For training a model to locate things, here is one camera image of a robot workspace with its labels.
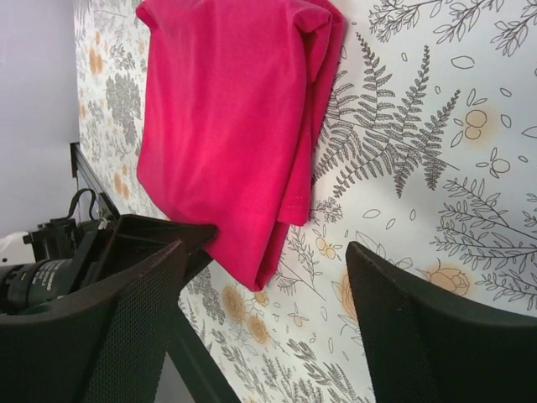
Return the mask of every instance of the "black camera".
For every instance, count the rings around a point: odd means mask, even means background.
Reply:
[[[76,225],[76,231],[72,225],[59,227],[60,233],[76,233],[77,237],[82,233],[80,241],[72,237],[72,245],[63,248],[63,254],[60,249],[53,249],[54,253],[49,254],[48,259],[0,267],[0,313],[35,313],[41,304],[91,284],[95,280],[97,263],[113,234],[113,225],[106,221],[96,220],[91,224],[93,229],[85,232]],[[58,239],[63,238],[47,237],[46,242],[57,245]],[[42,245],[35,239],[33,243]],[[39,255],[39,251],[37,248],[35,254]]]
[[[0,267],[0,314],[47,311],[48,302],[119,273],[178,239],[189,251],[185,273],[188,282],[211,262],[201,246],[214,237],[216,228],[129,214],[117,223],[95,220],[76,231],[81,240],[74,238],[72,257]]]

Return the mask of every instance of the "leaf illustration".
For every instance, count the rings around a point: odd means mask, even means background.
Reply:
[[[496,11],[497,12],[500,11],[500,9],[502,8],[503,2],[504,2],[504,0],[495,0],[494,3],[496,4]]]
[[[418,78],[409,87],[406,97],[401,99],[403,105],[397,106],[398,111],[394,112],[394,122],[391,122],[390,128],[386,130],[386,134],[390,137],[397,140],[414,137],[414,131],[418,129],[416,123],[421,122],[418,113],[421,112],[420,105],[423,105],[422,98],[425,97],[425,90],[429,81],[429,65],[429,46],[425,46],[421,68],[418,71]]]
[[[492,9],[494,0],[473,0],[471,4],[453,3],[450,5],[450,15],[453,17],[451,24],[445,24],[435,29],[435,34],[441,34],[441,37],[436,41],[437,44],[443,42],[451,42],[453,39],[462,41],[466,32],[470,32],[479,17],[482,10]]]
[[[326,150],[315,164],[313,184],[330,170],[355,159],[362,153],[362,143],[352,123],[337,121],[330,123],[327,119],[323,126],[328,129]]]
[[[499,233],[493,233],[493,236],[495,238],[499,239],[500,241],[502,241],[503,243],[507,244],[511,248],[514,248],[513,243],[508,238],[504,237],[503,235],[501,235]]]
[[[321,213],[325,222],[337,222],[343,218],[341,205],[333,197],[326,200],[315,200],[314,206],[310,210],[310,220],[319,225],[316,214]]]
[[[537,139],[537,126],[532,126],[530,128],[525,129],[522,134],[526,137]]]
[[[343,287],[341,284],[336,283],[335,281],[332,281],[332,289],[334,290],[334,294],[336,294],[337,300],[342,304],[343,303]]]
[[[386,230],[389,230],[391,227],[393,227],[395,224],[395,218],[392,218],[391,220],[388,221],[388,223],[386,224]]]
[[[362,142],[362,153],[356,160],[351,160],[344,169],[339,171],[334,185],[334,197],[339,198],[356,180],[368,180],[371,177],[389,175],[393,172],[395,160],[398,158],[397,150],[389,142],[389,137],[377,132],[365,131]]]
[[[129,73],[127,75],[116,73],[113,79],[111,77],[107,79],[106,97],[114,123],[123,129],[125,144],[135,147],[134,119],[142,118],[139,85]]]
[[[402,270],[408,270],[412,267],[414,263],[411,258],[404,258],[397,262],[395,265]]]
[[[316,149],[320,149],[321,148],[321,144],[326,144],[326,142],[328,141],[328,124],[327,124],[327,121],[326,121],[326,118],[325,120],[323,120],[322,122],[322,125],[321,125],[321,131],[319,132],[319,137],[317,138],[317,143],[315,143],[315,148]]]
[[[292,296],[296,292],[296,283],[300,281],[299,279],[292,279],[278,274],[274,278],[278,288],[288,296]]]
[[[431,18],[436,17],[438,13],[440,12],[441,8],[442,8],[442,2],[436,3],[433,9],[430,10],[430,17]]]
[[[537,4],[534,0],[527,0],[528,5],[523,9],[519,19],[509,21],[498,21],[494,25],[499,30],[491,43],[497,44],[496,50],[501,50],[502,54],[511,57],[523,45],[528,38],[529,28],[537,23]]]
[[[506,128],[511,128],[512,121],[511,121],[511,118],[508,115],[503,115],[502,114],[500,116],[500,119],[502,120],[503,126],[505,126]]]
[[[477,101],[475,101],[472,105],[473,105],[473,106],[481,105],[482,103],[485,103],[486,101],[488,101],[487,98],[480,98],[480,99],[478,99]]]
[[[473,105],[473,102],[475,99],[476,99],[476,89],[472,88],[472,90],[468,94],[467,106],[470,107],[471,105]]]
[[[394,167],[394,182],[397,196],[401,197],[407,179],[414,172],[414,169],[420,166],[422,156],[418,151],[407,145],[397,144],[396,149],[398,158]]]
[[[377,250],[377,243],[373,241],[368,235],[365,233],[361,233],[360,231],[356,231],[356,241],[369,250],[376,251]]]
[[[356,333],[360,332],[360,327],[358,327],[357,322],[354,322],[354,319],[346,315],[338,315],[338,316],[343,322],[345,322],[347,326],[349,326],[352,330],[354,330],[354,332]]]
[[[507,97],[507,98],[510,98],[513,95],[513,93],[507,88],[500,88],[500,92],[502,93],[504,97]]]
[[[426,129],[420,129],[415,135],[416,138],[412,140],[414,146],[419,151],[425,153],[423,156],[425,180],[427,187],[431,190],[436,189],[438,180],[447,167],[446,163],[438,160],[436,157],[441,154],[440,149],[444,128],[447,126],[447,121],[453,109],[455,109],[460,93],[460,90],[455,91],[450,101],[441,110],[436,111],[436,116],[430,116],[430,121],[425,124]]]
[[[371,51],[368,43],[357,33],[358,41],[362,47],[362,57],[366,69],[364,71],[364,82],[362,86],[366,93],[360,96],[354,118],[364,127],[370,129],[389,128],[389,121],[393,116],[387,111],[395,106],[391,102],[380,102],[380,98],[395,97],[391,90],[383,89],[390,81],[392,74],[386,74],[386,65],[381,65],[380,57]]]
[[[451,59],[453,67],[461,70],[468,70],[476,65],[475,60],[470,56],[457,56]]]
[[[459,145],[459,143],[461,142],[462,140],[462,135],[464,134],[464,132],[462,132],[462,130],[456,134],[456,136],[453,138],[453,140],[451,141],[451,147],[456,147],[457,145]]]
[[[86,15],[90,12],[93,0],[77,0],[75,2],[75,18],[80,24],[86,21]]]
[[[381,258],[386,259],[386,249],[381,243],[378,244],[377,250],[374,250],[373,252],[375,252],[375,254],[377,254]]]
[[[259,355],[259,353],[256,351],[256,349],[254,347],[252,347],[251,345],[244,344],[244,347],[245,347],[245,349],[248,350],[248,352],[250,354],[252,354],[252,356],[257,357]]]
[[[513,270],[508,273],[500,273],[496,275],[482,275],[483,280],[480,280],[476,285],[484,285],[487,291],[494,292],[494,300],[509,297],[508,302],[518,301],[520,299],[528,299],[527,310],[534,309],[535,298],[537,297],[537,287],[528,281],[522,281],[519,274]]]
[[[332,85],[332,91],[330,94],[330,98],[328,100],[328,108],[326,109],[326,116],[328,118],[334,118],[339,119],[341,118],[342,114],[349,113],[352,111],[342,111],[341,107],[348,104],[349,102],[353,101],[354,99],[357,99],[358,96],[347,96],[344,97],[344,100],[338,100],[338,97],[343,95],[348,90],[354,88],[354,84],[351,83],[345,83],[340,84],[339,81],[348,73],[348,71],[339,71],[336,74],[336,77],[334,78],[334,84]]]
[[[364,218],[376,218],[380,215],[380,210],[377,210],[376,208],[373,208],[371,210],[367,210],[365,213],[363,213]]]

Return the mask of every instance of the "pink t-shirt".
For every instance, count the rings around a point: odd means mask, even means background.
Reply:
[[[172,221],[216,224],[207,252],[261,290],[308,221],[344,19],[327,0],[145,0],[137,15],[151,30],[138,180]]]

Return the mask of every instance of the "orange flower illustration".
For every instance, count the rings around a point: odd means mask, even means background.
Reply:
[[[458,296],[464,296],[470,288],[470,281],[459,269],[448,267],[438,268],[433,272],[426,271],[424,275],[432,284],[438,285],[444,290],[451,291]]]
[[[336,250],[341,249],[341,245],[333,245],[326,241],[326,225],[323,225],[322,233],[320,233],[316,229],[314,229],[313,232],[315,235],[317,235],[317,239],[315,240],[315,246],[317,247],[317,249],[319,249],[319,253],[322,256],[326,256],[330,260],[335,259],[337,256]]]
[[[138,52],[140,52],[140,55],[145,51],[145,42],[143,40],[138,41]]]
[[[83,119],[86,117],[86,108],[84,107],[84,105],[80,105],[79,108],[78,108],[78,115]]]
[[[293,318],[293,322],[295,323],[295,326],[297,327],[303,327],[304,322],[308,322],[310,320],[307,317],[303,317],[299,315],[299,306],[296,304],[296,302],[295,302],[295,311],[290,313],[287,316]]]
[[[114,174],[114,188],[116,189],[117,193],[121,194],[123,190],[123,182],[121,180],[121,176],[117,172]]]
[[[252,334],[253,339],[259,344],[265,344],[269,340],[269,331],[265,323],[257,316],[248,318],[248,330]]]
[[[102,57],[99,55],[93,46],[89,52],[90,71],[93,75],[102,73]]]
[[[343,309],[356,322],[358,322],[358,316],[356,314],[356,308],[354,307],[354,300],[352,299],[351,283],[349,281],[349,275],[343,277],[343,290],[341,298],[343,300]]]
[[[467,128],[464,135],[467,139],[475,140],[481,137],[481,129],[487,122],[487,114],[479,109],[470,111],[466,116]]]
[[[267,296],[265,291],[254,292],[253,298],[261,306],[267,306],[269,304],[269,296]]]
[[[242,322],[244,320],[246,316],[244,300],[235,287],[228,285],[222,290],[222,303],[227,315],[234,322]]]
[[[131,196],[131,192],[128,189],[128,186],[127,186],[126,183],[123,183],[123,186],[121,188],[121,193],[122,193],[123,197],[125,197],[126,199],[128,199]]]

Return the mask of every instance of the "white object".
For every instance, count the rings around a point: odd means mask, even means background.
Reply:
[[[35,263],[34,248],[24,243],[26,232],[12,233],[0,239],[0,266]]]

